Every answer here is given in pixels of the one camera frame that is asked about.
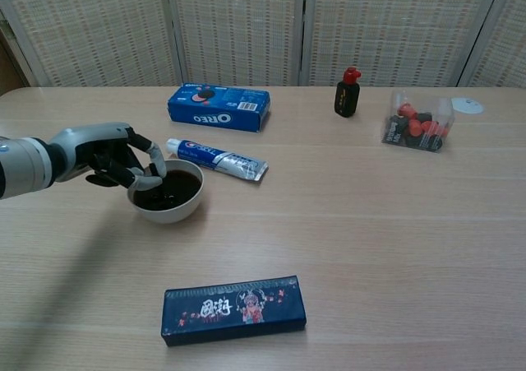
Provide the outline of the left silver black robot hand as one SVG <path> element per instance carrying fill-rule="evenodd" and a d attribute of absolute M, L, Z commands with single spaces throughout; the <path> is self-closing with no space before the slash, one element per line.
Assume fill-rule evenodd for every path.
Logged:
<path fill-rule="evenodd" d="M 127 123 L 66 128 L 49 145 L 62 153 L 59 183 L 91 171 L 86 179 L 95 185 L 146 191 L 161 185 L 168 172 L 160 147 Z"/>

